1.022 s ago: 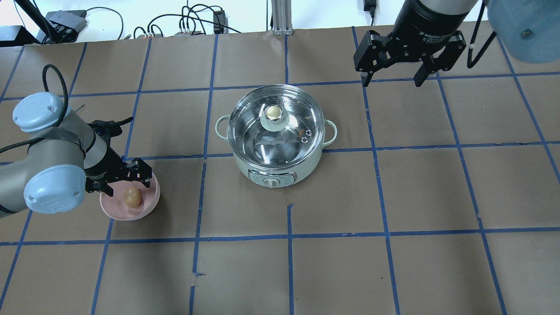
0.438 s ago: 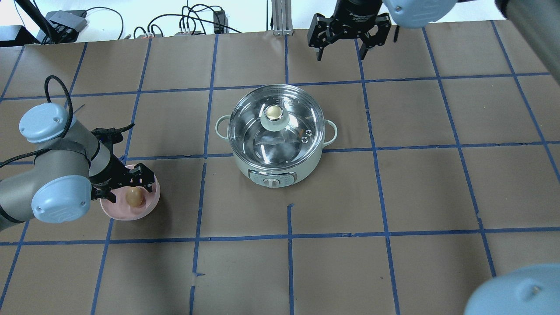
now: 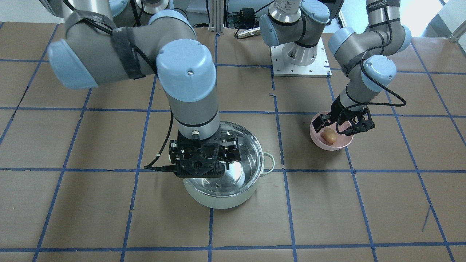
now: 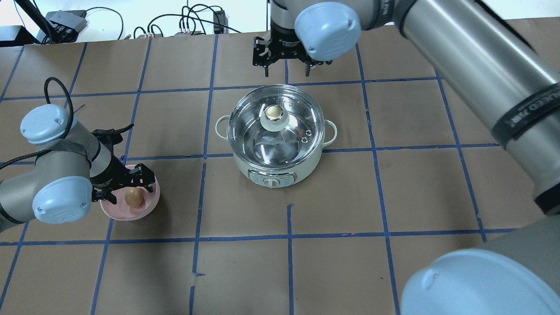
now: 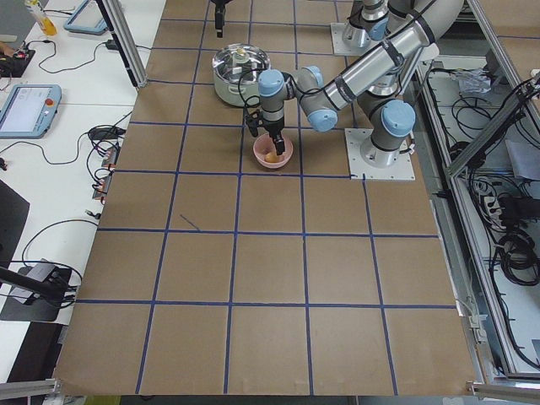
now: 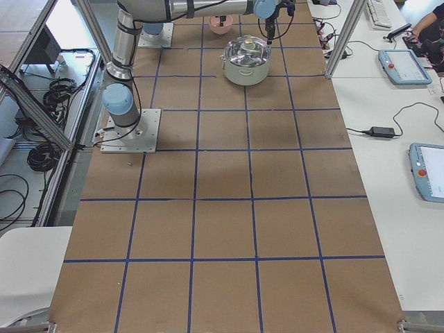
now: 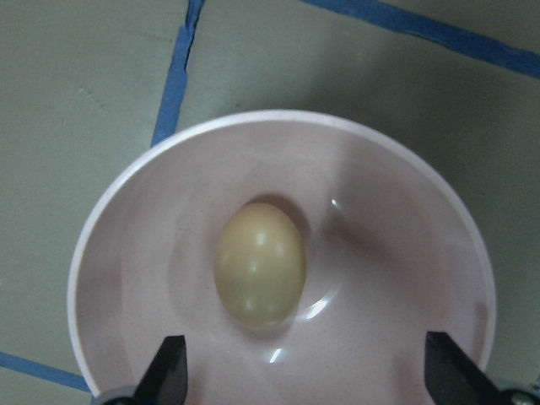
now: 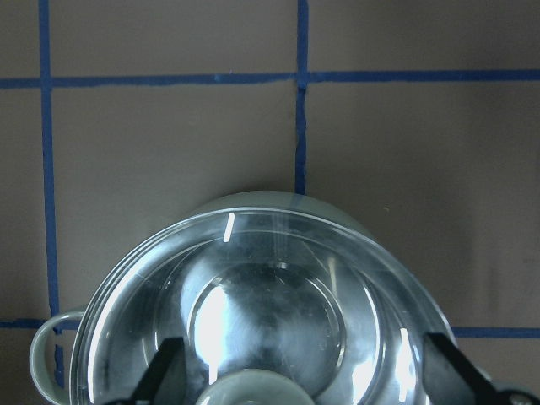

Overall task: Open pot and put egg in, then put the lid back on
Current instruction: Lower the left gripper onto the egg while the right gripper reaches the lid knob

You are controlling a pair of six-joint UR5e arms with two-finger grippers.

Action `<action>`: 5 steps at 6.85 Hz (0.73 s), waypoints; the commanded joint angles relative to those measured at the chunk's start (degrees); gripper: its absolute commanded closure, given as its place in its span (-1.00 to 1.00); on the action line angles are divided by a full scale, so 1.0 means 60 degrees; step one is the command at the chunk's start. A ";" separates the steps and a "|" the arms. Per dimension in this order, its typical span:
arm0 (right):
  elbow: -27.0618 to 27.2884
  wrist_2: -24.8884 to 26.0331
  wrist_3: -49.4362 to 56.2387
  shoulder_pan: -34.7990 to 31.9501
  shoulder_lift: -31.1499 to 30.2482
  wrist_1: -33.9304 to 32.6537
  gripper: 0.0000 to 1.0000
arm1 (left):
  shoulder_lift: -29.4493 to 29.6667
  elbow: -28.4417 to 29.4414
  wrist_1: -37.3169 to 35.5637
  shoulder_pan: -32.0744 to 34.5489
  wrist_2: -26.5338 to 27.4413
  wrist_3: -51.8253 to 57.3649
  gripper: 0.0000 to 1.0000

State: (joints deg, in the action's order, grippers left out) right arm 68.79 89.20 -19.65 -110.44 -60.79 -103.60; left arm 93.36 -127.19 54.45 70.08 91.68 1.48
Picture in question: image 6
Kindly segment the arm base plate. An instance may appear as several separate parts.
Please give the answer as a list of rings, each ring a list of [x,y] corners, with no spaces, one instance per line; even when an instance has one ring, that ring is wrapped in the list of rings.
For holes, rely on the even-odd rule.
[[[102,153],[154,153],[160,125],[161,109],[142,109],[137,127],[121,128],[108,117],[108,127],[100,144]]]
[[[144,23],[138,47],[150,49],[171,48],[173,27],[173,23]]]

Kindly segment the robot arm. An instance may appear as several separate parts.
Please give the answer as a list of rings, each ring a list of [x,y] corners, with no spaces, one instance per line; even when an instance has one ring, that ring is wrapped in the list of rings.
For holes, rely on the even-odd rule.
[[[281,9],[294,16],[293,1],[118,1],[117,30],[103,79],[102,105],[113,122],[112,136],[104,144],[120,149],[152,150],[157,142],[160,106],[178,110],[200,110],[201,85],[206,76],[156,74],[153,79],[153,107],[142,107],[142,95],[133,74],[140,47],[162,48],[173,23],[181,19],[206,17],[212,32],[225,31],[233,15],[254,15],[264,22],[260,35],[243,35],[229,41],[222,53],[223,75],[232,84],[250,87],[268,76],[277,18]]]

